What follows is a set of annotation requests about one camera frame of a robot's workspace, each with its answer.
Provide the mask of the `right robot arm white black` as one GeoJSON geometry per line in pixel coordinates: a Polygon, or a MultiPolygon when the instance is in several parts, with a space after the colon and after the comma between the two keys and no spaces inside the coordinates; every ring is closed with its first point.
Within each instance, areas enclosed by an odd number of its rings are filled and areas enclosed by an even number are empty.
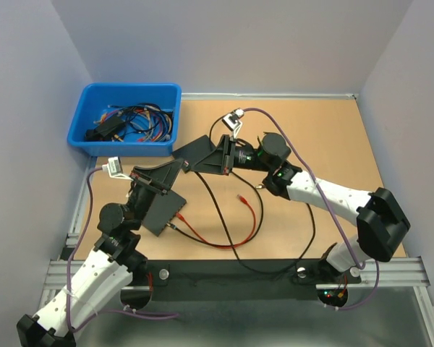
{"type": "Polygon", "coordinates": [[[357,229],[356,236],[330,246],[318,262],[319,276],[327,282],[336,281],[367,260],[389,262],[410,229],[394,195],[382,187],[368,192],[314,178],[305,167],[288,161],[290,153],[285,139],[276,133],[264,134],[258,147],[224,135],[191,169],[219,175],[228,175],[234,168],[262,171],[267,174],[263,186],[271,194],[319,207],[334,218],[349,221],[357,229]]]}

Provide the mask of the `blue plastic bin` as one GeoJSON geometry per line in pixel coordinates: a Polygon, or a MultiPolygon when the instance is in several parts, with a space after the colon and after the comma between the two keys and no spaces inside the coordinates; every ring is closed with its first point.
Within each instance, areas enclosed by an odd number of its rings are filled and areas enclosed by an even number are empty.
{"type": "Polygon", "coordinates": [[[179,126],[174,83],[93,83],[83,90],[68,143],[95,157],[168,157],[179,126]]]}

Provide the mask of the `black network switch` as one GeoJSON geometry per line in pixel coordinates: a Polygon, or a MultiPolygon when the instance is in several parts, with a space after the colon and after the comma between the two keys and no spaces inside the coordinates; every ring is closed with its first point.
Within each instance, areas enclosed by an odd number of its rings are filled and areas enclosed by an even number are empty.
{"type": "Polygon", "coordinates": [[[192,167],[196,164],[196,162],[210,154],[215,147],[216,146],[212,143],[209,136],[203,135],[176,149],[172,153],[172,156],[174,159],[182,158],[184,160],[182,170],[184,173],[188,173],[192,170],[192,167]]]}
{"type": "Polygon", "coordinates": [[[185,198],[174,191],[158,195],[145,216],[142,227],[159,237],[174,216],[187,204],[185,198]]]}

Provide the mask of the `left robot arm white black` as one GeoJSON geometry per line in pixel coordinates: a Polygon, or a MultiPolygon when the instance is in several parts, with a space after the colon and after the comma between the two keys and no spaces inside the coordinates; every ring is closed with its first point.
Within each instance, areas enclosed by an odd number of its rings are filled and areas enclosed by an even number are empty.
{"type": "Polygon", "coordinates": [[[137,231],[157,196],[167,194],[184,161],[172,160],[153,167],[135,166],[125,174],[118,157],[90,170],[129,182],[127,201],[111,202],[99,213],[101,236],[75,274],[66,265],[65,284],[55,297],[35,314],[23,315],[17,323],[21,346],[75,346],[76,335],[99,314],[127,284],[142,283],[148,259],[136,250],[137,231]]]}

